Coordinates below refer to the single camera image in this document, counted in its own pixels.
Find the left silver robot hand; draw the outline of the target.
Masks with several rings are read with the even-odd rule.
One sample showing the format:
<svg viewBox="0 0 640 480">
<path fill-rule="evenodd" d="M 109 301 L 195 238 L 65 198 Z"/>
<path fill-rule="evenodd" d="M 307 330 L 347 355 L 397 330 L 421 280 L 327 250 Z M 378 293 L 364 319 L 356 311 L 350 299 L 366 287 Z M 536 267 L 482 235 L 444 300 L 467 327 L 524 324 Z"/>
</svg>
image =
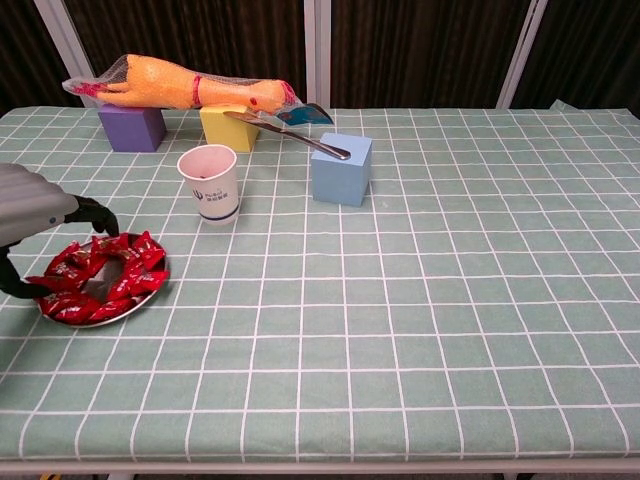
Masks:
<svg viewBox="0 0 640 480">
<path fill-rule="evenodd" d="M 22 240 L 64 223 L 88 222 L 98 233 L 120 234 L 116 216 L 96 200 L 65 192 L 16 163 L 1 165 L 1 291 L 19 299 L 47 296 L 44 286 L 25 283 L 9 259 Z"/>
</svg>

